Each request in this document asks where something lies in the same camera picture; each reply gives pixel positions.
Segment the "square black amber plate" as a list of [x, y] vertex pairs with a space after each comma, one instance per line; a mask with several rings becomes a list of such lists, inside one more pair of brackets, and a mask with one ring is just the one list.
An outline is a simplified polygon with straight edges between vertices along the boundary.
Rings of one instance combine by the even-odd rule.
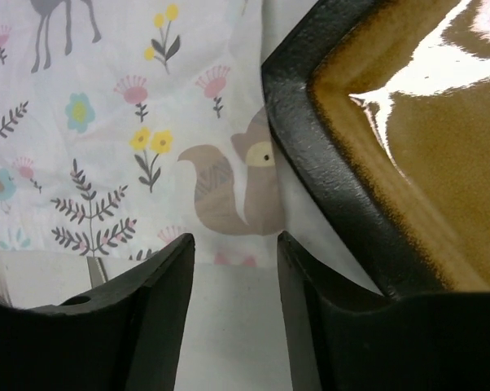
[[263, 83], [274, 139], [383, 294], [490, 292], [490, 1], [319, 1]]

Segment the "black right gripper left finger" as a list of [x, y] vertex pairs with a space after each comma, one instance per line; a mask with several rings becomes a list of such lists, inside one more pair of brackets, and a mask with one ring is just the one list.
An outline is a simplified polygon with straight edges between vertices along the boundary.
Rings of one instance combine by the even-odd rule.
[[60, 305], [0, 304], [0, 390], [171, 390], [195, 265], [184, 234]]

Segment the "floral animal print napkin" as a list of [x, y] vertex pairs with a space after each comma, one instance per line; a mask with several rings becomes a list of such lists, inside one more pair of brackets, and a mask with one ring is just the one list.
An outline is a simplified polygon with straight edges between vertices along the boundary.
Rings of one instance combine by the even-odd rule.
[[264, 274], [273, 223], [372, 282], [278, 150], [231, 139], [264, 104], [260, 64], [309, 1], [0, 1], [0, 272], [28, 307], [114, 277], [184, 232], [204, 269]]

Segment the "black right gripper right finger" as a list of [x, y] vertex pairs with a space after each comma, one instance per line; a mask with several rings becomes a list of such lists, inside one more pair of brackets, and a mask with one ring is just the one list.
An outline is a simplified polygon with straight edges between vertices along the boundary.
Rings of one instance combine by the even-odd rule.
[[295, 390], [490, 390], [490, 292], [393, 300], [278, 237]]

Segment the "green-handled steel knife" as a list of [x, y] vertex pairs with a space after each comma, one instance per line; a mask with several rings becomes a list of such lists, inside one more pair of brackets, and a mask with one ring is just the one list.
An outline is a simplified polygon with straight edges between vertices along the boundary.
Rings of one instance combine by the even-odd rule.
[[103, 260], [99, 257], [87, 257], [86, 263], [90, 276], [90, 285], [96, 288], [108, 281], [107, 273], [103, 264]]

